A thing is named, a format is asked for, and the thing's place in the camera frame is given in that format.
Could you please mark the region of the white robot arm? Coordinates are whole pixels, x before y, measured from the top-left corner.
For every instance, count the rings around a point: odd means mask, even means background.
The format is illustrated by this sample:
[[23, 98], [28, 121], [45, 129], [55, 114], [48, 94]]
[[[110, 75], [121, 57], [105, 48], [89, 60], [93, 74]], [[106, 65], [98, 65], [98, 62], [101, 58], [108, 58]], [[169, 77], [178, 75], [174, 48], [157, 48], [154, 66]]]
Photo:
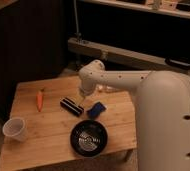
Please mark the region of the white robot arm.
[[79, 71], [79, 91], [98, 84], [135, 96], [138, 171], [190, 171], [190, 76], [173, 71], [107, 71], [94, 60]]

